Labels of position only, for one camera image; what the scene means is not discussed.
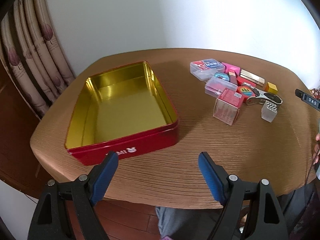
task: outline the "human hand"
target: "human hand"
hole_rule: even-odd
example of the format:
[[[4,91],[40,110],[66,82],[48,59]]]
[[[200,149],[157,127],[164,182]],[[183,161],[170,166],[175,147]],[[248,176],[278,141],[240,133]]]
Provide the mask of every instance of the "human hand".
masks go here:
[[[317,134],[316,141],[320,141],[320,134]],[[317,143],[315,145],[315,152],[312,155],[312,159],[314,159],[313,164],[316,164],[319,161],[319,153],[318,153],[318,151],[319,151],[319,144]]]

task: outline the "blue gripper pad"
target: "blue gripper pad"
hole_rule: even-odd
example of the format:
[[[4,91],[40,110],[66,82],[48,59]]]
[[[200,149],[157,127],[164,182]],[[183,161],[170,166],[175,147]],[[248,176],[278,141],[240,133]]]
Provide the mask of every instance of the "blue gripper pad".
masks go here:
[[[214,199],[224,206],[227,199],[224,195],[223,184],[203,153],[199,154],[198,165]]]
[[[108,160],[103,170],[100,172],[99,176],[96,179],[96,182],[92,187],[92,196],[90,198],[92,206],[103,199],[103,196],[109,187],[113,175],[118,168],[118,155],[115,152],[109,154],[111,154],[110,159]]]

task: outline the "pink box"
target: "pink box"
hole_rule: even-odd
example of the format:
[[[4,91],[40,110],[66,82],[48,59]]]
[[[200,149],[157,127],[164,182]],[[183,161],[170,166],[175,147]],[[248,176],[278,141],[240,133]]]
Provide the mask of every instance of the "pink box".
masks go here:
[[[228,64],[228,63],[224,63],[224,62],[222,62],[222,64],[225,65],[225,67],[226,67],[226,68],[224,69],[224,72],[225,72],[226,74],[228,74],[228,73],[229,73],[229,69],[231,69],[231,70],[233,70],[233,71],[237,74],[237,76],[240,75],[241,68],[239,68],[239,67],[237,67],[237,66],[233,66],[233,65]]]
[[[238,116],[243,100],[243,95],[226,88],[216,100],[213,117],[232,125]]]

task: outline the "white wall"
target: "white wall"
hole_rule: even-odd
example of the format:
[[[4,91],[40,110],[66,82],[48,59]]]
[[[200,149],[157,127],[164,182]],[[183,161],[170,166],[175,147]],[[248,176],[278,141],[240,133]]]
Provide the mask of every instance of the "white wall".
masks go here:
[[[191,47],[259,57],[320,85],[320,31],[301,0],[47,0],[76,74],[97,59]]]
[[[16,240],[27,240],[36,208],[32,200],[0,180],[0,216]]]

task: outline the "curtain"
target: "curtain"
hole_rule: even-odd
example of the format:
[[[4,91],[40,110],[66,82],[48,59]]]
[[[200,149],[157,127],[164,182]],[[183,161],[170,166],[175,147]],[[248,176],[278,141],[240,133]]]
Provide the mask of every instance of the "curtain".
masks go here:
[[[45,0],[15,0],[0,30],[0,61],[25,102],[42,118],[74,80]]]

